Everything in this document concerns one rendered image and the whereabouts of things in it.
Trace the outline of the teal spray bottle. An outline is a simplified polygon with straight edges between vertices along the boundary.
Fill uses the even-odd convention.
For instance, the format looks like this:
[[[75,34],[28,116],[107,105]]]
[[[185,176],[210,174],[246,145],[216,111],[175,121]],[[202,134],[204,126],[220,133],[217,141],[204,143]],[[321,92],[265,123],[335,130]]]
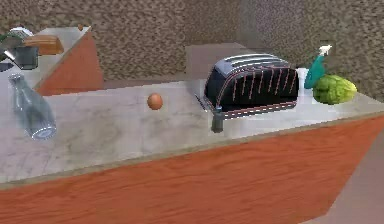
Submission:
[[[323,62],[324,58],[328,55],[329,50],[331,48],[331,45],[323,45],[319,47],[319,54],[315,58],[307,72],[304,82],[305,89],[312,89],[315,83],[325,74]]]

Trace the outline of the red wooden kitchen counter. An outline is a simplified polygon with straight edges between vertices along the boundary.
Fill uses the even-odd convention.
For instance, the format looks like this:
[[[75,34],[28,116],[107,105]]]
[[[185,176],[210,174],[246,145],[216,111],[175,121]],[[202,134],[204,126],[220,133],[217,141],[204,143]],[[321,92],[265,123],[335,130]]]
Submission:
[[[186,80],[53,96],[57,134],[35,141],[0,73],[0,224],[300,224],[329,210],[384,129],[382,102],[328,106],[304,90],[293,109],[216,134],[203,90]]]

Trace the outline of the dark metal pot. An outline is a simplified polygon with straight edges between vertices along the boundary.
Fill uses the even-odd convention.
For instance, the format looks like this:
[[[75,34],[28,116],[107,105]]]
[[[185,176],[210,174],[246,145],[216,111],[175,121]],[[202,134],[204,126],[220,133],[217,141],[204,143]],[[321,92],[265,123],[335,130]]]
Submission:
[[[38,67],[38,48],[34,46],[15,47],[4,51],[5,55],[21,70]]]

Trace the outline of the brown egg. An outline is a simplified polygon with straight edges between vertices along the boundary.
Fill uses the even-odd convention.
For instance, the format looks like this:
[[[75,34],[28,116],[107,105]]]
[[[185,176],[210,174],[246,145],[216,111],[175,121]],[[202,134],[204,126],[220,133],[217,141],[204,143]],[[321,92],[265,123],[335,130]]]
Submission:
[[[160,94],[152,93],[148,96],[147,105],[152,110],[159,110],[163,106],[163,99]]]

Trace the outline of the clear glass bottle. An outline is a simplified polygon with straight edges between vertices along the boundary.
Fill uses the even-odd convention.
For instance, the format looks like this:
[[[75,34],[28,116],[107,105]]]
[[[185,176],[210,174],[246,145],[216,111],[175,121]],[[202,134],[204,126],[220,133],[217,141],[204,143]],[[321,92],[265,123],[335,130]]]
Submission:
[[[13,111],[34,140],[47,140],[56,134],[52,110],[43,96],[34,91],[22,74],[12,74],[8,80],[13,90]]]

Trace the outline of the green lettuce head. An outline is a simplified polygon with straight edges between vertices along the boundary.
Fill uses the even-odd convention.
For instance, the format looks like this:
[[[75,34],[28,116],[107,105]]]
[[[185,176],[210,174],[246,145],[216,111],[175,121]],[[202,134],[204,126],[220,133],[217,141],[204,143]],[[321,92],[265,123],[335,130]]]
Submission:
[[[328,105],[348,102],[356,93],[355,84],[338,75],[325,75],[313,87],[314,99]]]

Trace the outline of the brown bread loaf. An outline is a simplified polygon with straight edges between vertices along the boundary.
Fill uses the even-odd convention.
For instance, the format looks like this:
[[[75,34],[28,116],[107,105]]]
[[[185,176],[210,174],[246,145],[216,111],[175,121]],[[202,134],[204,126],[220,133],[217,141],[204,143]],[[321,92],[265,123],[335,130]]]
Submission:
[[[25,46],[38,48],[39,55],[56,55],[64,52],[60,39],[55,35],[34,35],[23,40]]]

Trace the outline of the black and silver toaster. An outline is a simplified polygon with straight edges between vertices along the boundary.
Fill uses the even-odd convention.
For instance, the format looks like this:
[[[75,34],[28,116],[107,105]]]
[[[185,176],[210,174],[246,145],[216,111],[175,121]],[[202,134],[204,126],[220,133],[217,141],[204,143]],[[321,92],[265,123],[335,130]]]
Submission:
[[[298,74],[289,62],[250,53],[217,61],[196,98],[213,114],[211,130],[220,133],[225,120],[294,108],[298,95]]]

